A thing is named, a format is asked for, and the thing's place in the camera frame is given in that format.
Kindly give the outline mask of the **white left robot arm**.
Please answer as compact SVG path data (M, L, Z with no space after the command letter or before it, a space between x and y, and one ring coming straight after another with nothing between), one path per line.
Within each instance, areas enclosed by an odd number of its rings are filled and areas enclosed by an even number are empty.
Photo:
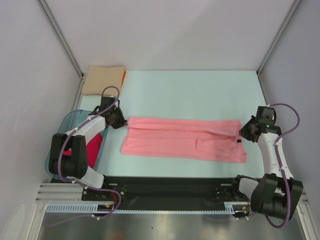
M108 127L119 129L127 125L120 100L103 96L100 105L74 128L53 135L48 155L48 172L61 181L74 181L93 188L100 200L110 196L111 188L104 184L103 174L93 167L101 148L103 135Z

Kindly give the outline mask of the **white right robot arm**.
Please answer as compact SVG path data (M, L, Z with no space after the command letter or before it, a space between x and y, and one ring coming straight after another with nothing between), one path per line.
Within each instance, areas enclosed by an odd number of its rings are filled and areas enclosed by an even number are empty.
M241 128L241 137L258 144L264 175L262 178L238 175L230 194L237 201L249 198L252 212L287 223L293 217L304 187L288 168L279 138L281 133L273 119L254 116Z

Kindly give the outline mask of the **pink t shirt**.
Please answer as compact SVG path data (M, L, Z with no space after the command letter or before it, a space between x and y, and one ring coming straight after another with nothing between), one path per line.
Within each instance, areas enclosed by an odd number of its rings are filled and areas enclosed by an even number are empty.
M131 117L122 154L244 164L238 119L202 121Z

